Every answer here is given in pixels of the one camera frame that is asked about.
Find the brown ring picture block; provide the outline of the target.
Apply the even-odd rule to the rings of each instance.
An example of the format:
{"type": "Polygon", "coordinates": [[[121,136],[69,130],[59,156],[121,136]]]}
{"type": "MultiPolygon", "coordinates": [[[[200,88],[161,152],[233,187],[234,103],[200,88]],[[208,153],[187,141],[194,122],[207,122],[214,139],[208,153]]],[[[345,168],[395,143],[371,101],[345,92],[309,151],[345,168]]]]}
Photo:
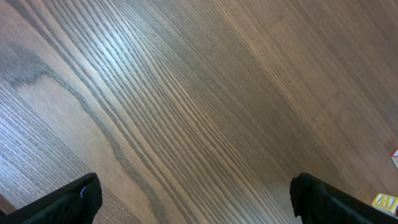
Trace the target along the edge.
{"type": "Polygon", "coordinates": [[[392,154],[391,159],[395,166],[398,168],[398,149],[392,154]]]}

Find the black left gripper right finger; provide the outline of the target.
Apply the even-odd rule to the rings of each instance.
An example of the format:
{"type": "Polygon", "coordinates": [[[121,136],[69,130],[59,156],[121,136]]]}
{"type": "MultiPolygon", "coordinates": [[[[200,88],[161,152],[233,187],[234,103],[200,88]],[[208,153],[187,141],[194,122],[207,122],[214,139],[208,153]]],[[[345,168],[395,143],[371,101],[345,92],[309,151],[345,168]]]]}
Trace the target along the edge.
{"type": "Polygon", "coordinates": [[[291,180],[290,201],[303,224],[397,224],[396,218],[307,172],[291,180]]]}

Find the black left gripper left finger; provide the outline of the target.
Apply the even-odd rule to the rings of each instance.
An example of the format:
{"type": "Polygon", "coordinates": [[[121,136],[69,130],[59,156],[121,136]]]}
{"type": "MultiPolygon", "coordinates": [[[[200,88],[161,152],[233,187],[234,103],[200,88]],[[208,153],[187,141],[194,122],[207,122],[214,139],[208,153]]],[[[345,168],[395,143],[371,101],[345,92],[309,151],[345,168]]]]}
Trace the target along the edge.
{"type": "Polygon", "coordinates": [[[93,223],[103,204],[100,180],[88,173],[12,213],[1,223],[93,223]]]}

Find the yellow wooden block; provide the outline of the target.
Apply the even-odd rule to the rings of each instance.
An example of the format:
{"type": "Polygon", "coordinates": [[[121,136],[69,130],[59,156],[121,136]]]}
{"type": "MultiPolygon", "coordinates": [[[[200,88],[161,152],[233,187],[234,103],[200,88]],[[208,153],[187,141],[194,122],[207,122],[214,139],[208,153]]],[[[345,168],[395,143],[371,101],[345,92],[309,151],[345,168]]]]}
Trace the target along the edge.
{"type": "Polygon", "coordinates": [[[397,201],[398,198],[395,196],[379,193],[376,195],[371,206],[376,210],[397,218],[397,201]]]}

